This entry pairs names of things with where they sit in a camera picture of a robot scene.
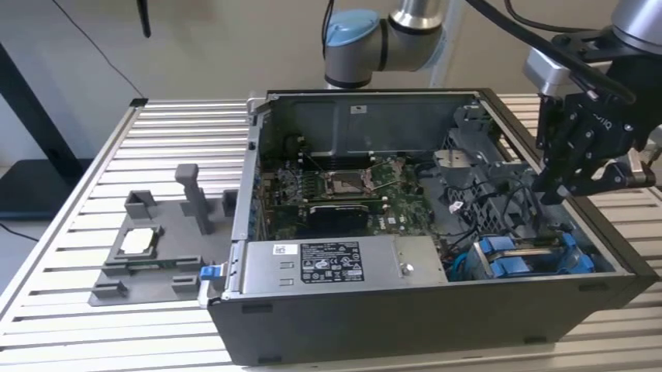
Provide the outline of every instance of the cable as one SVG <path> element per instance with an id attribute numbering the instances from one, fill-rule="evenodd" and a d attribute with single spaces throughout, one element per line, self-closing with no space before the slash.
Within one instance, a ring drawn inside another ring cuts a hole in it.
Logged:
<path id="1" fill-rule="evenodd" d="M 57 0 L 50 0 L 54 4 L 54 6 L 57 6 L 57 8 L 60 9 L 60 12 L 64 14 L 64 16 L 66 17 L 66 19 L 69 20 L 70 24 L 78 29 L 80 33 L 82 34 L 82 36 L 85 37 L 85 39 L 92 43 L 92 46 L 94 47 L 94 49 L 98 51 L 98 54 L 101 54 L 101 57 L 105 59 L 105 62 L 108 63 L 108 66 L 114 70 L 114 72 L 117 72 L 120 74 L 120 76 L 124 78 L 124 81 L 129 84 L 129 86 L 133 88 L 133 90 L 136 91 L 137 95 L 140 96 L 140 98 L 144 98 L 145 95 L 142 95 L 142 92 L 140 91 L 138 88 L 136 88 L 136 86 L 133 85 L 133 83 L 130 82 L 130 80 L 128 80 L 128 77 L 121 73 L 121 71 L 118 71 L 118 69 L 114 67 L 114 65 L 112 64 L 110 60 L 108 59 L 108 56 L 105 55 L 105 53 L 101 51 L 101 48 L 98 48 L 98 45 L 96 45 L 94 41 L 92 40 L 92 38 L 89 37 L 89 35 L 86 34 L 85 31 L 82 31 L 81 27 L 77 25 L 77 23 L 73 21 L 73 19 L 70 18 L 69 14 L 66 13 L 66 11 L 64 10 L 64 8 L 60 6 L 60 4 L 57 3 Z"/>
<path id="2" fill-rule="evenodd" d="M 505 10 L 508 11 L 509 16 L 520 24 L 527 25 L 527 26 L 532 27 L 533 29 L 541 29 L 541 30 L 549 31 L 552 33 L 579 33 L 581 31 L 591 31 L 589 29 L 579 29 L 575 27 L 552 26 L 552 25 L 547 25 L 545 23 L 531 21 L 529 19 L 525 19 L 515 12 L 515 9 L 512 8 L 512 0 L 503 0 L 503 3 L 505 4 Z"/>
<path id="3" fill-rule="evenodd" d="M 26 236 L 25 234 L 21 234 L 19 232 L 13 231 L 6 226 L 3 226 L 3 224 L 1 224 L 1 223 L 0 223 L 0 227 L 2 227 L 6 230 L 7 233 L 10 233 L 10 234 L 13 234 L 15 236 L 19 236 L 21 238 L 29 239 L 33 242 L 38 242 L 38 239 L 33 238 L 32 236 Z"/>
<path id="4" fill-rule="evenodd" d="M 517 232 L 513 230 L 513 228 L 505 223 L 505 212 L 508 211 L 508 206 L 509 206 L 509 203 L 512 202 L 512 198 L 515 197 L 515 194 L 520 191 L 529 191 L 531 193 L 531 197 L 533 198 L 535 200 L 535 194 L 532 194 L 532 191 L 531 191 L 531 188 L 528 186 L 525 186 L 524 184 L 521 186 L 519 186 L 517 188 L 513 188 L 509 192 L 508 192 L 508 196 L 505 197 L 505 203 L 503 204 L 503 210 L 500 211 L 500 216 L 499 216 L 499 219 L 500 219 L 500 223 L 503 224 L 503 226 L 505 226 L 505 229 L 508 230 L 508 232 L 512 234 L 512 236 L 515 238 L 519 238 L 519 234 Z M 524 197 L 524 201 L 525 201 L 525 204 L 528 205 L 528 201 L 525 199 L 525 192 L 523 194 L 523 197 Z"/>
<path id="5" fill-rule="evenodd" d="M 484 0 L 467 0 L 467 3 L 503 31 L 509 33 L 521 42 L 537 49 L 548 58 L 561 64 L 584 80 L 585 83 L 619 97 L 627 105 L 633 103 L 636 96 L 620 83 L 609 79 L 600 71 L 583 63 L 583 61 L 568 52 L 557 48 L 545 39 L 521 27 Z"/>
<path id="6" fill-rule="evenodd" d="M 326 54 L 326 32 L 328 23 L 330 22 L 330 15 L 333 14 L 334 0 L 328 0 L 324 18 L 321 19 L 321 57 Z"/>

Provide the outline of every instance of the white label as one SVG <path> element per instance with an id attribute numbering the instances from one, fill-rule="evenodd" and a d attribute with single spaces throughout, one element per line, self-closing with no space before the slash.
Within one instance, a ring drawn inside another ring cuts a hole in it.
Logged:
<path id="1" fill-rule="evenodd" d="M 273 244 L 273 254 L 298 254 L 298 244 Z"/>

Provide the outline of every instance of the metal slotted surface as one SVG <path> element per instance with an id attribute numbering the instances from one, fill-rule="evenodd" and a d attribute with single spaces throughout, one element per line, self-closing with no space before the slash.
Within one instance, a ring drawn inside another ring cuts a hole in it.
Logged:
<path id="1" fill-rule="evenodd" d="M 536 97 L 504 95 L 503 100 L 533 129 Z M 0 322 L 0 370 L 241 369 L 232 366 L 209 316 L 193 301 L 92 308 L 86 299 L 124 218 L 126 191 L 148 188 L 157 200 L 181 199 L 172 176 L 176 165 L 185 162 L 200 165 L 200 185 L 208 196 L 236 187 L 246 132 L 244 107 L 242 101 L 154 102 L 142 110 L 129 110 L 10 284 L 13 290 L 0 298 L 0 305 L 9 301 Z M 657 191 L 591 199 L 662 274 Z M 643 371 L 659 367 L 662 284 L 655 284 L 625 308 L 595 313 L 553 346 L 346 360 L 278 370 Z"/>

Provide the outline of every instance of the blue latch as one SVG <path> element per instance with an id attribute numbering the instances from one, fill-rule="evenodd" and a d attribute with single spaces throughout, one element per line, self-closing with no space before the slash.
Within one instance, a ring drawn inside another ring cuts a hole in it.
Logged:
<path id="1" fill-rule="evenodd" d="M 200 280 L 213 281 L 221 277 L 220 266 L 202 266 L 200 269 Z"/>

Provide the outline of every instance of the motherboard component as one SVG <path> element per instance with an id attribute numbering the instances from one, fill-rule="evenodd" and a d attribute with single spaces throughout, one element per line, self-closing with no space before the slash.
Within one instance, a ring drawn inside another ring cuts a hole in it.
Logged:
<path id="1" fill-rule="evenodd" d="M 369 209 L 364 205 L 316 205 L 308 212 L 308 229 L 322 233 L 364 231 Z"/>
<path id="2" fill-rule="evenodd" d="M 365 193 L 365 185 L 363 183 L 361 170 L 342 170 L 337 172 L 324 173 L 325 180 L 325 195 L 349 197 L 363 196 Z"/>

